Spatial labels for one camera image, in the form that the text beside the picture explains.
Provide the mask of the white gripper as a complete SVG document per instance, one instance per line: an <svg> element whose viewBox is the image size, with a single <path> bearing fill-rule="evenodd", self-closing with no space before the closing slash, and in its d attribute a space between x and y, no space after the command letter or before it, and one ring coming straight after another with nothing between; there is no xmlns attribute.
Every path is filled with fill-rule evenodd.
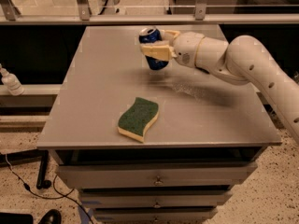
<svg viewBox="0 0 299 224"><path fill-rule="evenodd" d="M141 52L145 56L166 62L175 58L178 64L194 68L197 50L204 37L203 34L195 32L181 34L177 30L162 30L162 40L168 41L174 47L145 44L141 46Z"/></svg>

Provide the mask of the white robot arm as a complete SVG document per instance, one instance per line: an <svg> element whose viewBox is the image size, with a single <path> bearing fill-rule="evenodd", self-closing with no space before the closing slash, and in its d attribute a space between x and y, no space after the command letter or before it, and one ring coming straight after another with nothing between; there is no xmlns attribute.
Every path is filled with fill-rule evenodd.
<svg viewBox="0 0 299 224"><path fill-rule="evenodd" d="M152 70L160 70L174 60L233 85L252 83L299 143L299 85L258 39L241 35L227 42L196 32L149 27L139 33L139 43Z"/></svg>

